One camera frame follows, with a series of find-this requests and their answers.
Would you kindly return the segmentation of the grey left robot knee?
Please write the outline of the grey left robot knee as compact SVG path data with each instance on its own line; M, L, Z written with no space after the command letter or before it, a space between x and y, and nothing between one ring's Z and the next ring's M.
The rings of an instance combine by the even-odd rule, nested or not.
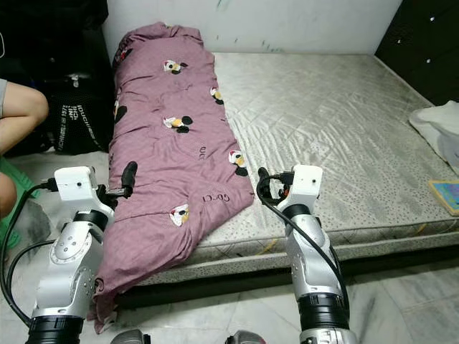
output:
M110 344L151 344L151 338L141 330L126 330L115 335Z

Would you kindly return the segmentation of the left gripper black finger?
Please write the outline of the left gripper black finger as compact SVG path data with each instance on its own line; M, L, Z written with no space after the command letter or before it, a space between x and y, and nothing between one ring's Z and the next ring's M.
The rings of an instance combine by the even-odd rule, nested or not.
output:
M129 161L121 175L121 193L124 198L133 194L133 187L136 184L136 173L138 170L137 161Z

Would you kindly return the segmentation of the pink cartoon print blanket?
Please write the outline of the pink cartoon print blanket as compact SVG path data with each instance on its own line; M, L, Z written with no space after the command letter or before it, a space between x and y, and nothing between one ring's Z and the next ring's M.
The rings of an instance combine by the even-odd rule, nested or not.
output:
M199 30L155 23L125 34L113 59L117 102L110 184L137 163L131 197L106 227L90 317L102 333L117 295L185 262L213 230L255 200L227 117L215 58Z

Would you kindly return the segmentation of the green plastic stool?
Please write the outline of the green plastic stool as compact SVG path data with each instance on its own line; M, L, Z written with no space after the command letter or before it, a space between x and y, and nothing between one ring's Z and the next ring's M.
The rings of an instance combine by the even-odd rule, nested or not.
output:
M35 186L35 183L26 173L17 169L6 158L1 158L0 160L0 171L13 181L14 186L16 186L17 199L22 198L29 188ZM34 192L25 203L21 216L10 233L7 248L16 248L23 239L29 245L32 242L46 239L46 236L49 235L49 219L42 207L37 203L39 195L39 191Z

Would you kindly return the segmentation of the colourful blue picture book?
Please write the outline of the colourful blue picture book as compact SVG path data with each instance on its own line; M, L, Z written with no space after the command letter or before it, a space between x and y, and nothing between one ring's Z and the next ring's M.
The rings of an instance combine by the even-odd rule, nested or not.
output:
M452 216L459 216L459 180L430 180L427 186L433 196L442 204Z

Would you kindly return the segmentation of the white pillow green leaf print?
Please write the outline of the white pillow green leaf print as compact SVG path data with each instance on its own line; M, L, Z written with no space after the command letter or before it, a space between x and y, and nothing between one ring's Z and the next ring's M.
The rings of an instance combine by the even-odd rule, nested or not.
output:
M459 175L459 102L416 110L409 122Z

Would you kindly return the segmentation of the grey robot knee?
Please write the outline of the grey robot knee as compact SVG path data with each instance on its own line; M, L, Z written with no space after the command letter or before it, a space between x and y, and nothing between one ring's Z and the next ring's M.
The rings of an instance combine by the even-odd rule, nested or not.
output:
M226 339L225 344L266 344L266 342L261 335L255 332L238 330Z
M151 344L151 338L141 330L126 330L115 335L110 344Z

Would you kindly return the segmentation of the dark tufted headboard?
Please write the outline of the dark tufted headboard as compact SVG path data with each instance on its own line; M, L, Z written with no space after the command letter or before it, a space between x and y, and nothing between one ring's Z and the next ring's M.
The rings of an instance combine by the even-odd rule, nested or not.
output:
M402 0L376 56L433 105L459 102L459 0Z

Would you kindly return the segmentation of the cream quilted mattress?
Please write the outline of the cream quilted mattress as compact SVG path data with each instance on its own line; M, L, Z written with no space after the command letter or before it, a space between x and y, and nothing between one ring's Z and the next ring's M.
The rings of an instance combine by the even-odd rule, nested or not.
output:
M427 101L369 55L217 53L217 88L256 170L323 170L316 213L342 261L459 244L432 195L455 172L409 124Z

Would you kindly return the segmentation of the grey right robot knee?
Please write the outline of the grey right robot knee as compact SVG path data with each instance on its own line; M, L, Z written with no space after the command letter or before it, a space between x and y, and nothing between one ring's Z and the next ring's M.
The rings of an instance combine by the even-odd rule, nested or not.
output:
M225 344L266 344L266 342L261 335L255 332L238 330L226 339Z

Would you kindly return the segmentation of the seated person grey shorts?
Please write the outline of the seated person grey shorts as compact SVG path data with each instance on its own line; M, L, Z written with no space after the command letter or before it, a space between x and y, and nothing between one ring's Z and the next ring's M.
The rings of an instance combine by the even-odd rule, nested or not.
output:
M39 91L0 79L0 154L19 143L48 115L48 102Z

